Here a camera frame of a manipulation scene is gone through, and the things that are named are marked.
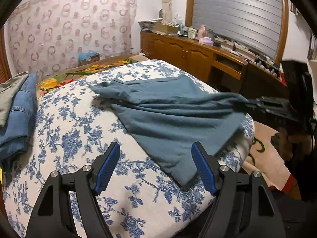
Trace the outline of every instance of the blue gripper pad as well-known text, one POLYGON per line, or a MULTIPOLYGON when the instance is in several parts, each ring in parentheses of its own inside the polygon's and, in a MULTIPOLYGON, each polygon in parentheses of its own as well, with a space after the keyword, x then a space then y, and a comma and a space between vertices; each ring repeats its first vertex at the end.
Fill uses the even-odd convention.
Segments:
POLYGON ((196 143, 193 143, 191 146, 191 157, 194 160, 205 189, 209 191, 211 195, 215 195, 217 192, 215 177, 196 143))
POLYGON ((118 143, 115 144, 115 146, 111 149, 106 161, 100 168, 100 171, 97 175, 97 184, 95 187, 95 192, 97 195, 100 195, 100 193, 104 190, 106 190, 108 183, 110 181, 110 178, 112 176, 112 173, 115 170, 115 167, 118 163, 118 160, 120 158, 120 145, 118 143))

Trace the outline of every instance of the blue floral pattern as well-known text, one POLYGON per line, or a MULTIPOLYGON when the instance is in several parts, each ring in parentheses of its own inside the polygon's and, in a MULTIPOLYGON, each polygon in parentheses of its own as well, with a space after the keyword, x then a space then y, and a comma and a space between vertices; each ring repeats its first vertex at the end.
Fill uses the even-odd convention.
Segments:
MULTIPOLYGON (((42 96, 38 101, 35 131, 27 153, 6 171, 4 199, 11 226, 21 237, 38 194, 53 170, 77 171, 103 154, 112 141, 121 155, 106 191, 97 198, 102 215, 115 238, 172 237, 212 202, 201 179, 185 189, 153 162, 113 111, 89 88, 102 81, 175 77, 182 70, 160 60, 111 68, 80 79, 42 96)), ((188 75, 201 88, 216 92, 188 75)), ((217 154, 220 164, 238 171, 249 152, 254 123, 249 115, 241 132, 217 154)), ((76 193, 70 193, 77 232, 85 237, 76 193)))

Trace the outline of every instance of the pink object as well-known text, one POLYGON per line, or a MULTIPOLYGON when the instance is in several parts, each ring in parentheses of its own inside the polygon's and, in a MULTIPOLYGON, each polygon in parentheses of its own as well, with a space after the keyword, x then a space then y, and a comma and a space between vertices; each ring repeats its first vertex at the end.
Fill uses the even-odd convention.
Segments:
POLYGON ((207 36, 206 26, 201 25, 200 30, 198 30, 197 39, 200 40, 205 36, 207 36))
POLYGON ((209 45, 209 46, 214 45, 213 41, 209 37, 204 37, 204 38, 199 39, 199 43, 201 43, 203 45, 209 45))

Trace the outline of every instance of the window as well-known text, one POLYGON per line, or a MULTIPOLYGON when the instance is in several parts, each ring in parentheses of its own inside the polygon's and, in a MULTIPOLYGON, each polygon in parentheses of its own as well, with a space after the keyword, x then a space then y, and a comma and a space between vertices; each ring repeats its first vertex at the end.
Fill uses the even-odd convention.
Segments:
POLYGON ((218 35, 276 57, 283 22, 282 0, 193 0, 192 6, 194 27, 206 25, 218 35))

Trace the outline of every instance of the wooden window frame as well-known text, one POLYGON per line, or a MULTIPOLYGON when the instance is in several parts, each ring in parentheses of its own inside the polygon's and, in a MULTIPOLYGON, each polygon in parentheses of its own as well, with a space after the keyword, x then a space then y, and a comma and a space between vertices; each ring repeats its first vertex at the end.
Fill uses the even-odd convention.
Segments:
MULTIPOLYGON (((280 31, 280 38, 277 45, 276 56, 275 56, 275 63, 280 65, 282 60, 287 32, 288 32, 288 0, 282 0, 282 22, 281 22, 281 31, 280 31)), ((193 12, 194 12, 194 0, 187 0, 186 5, 186 18, 185 18, 185 25, 191 26, 193 21, 193 12)))

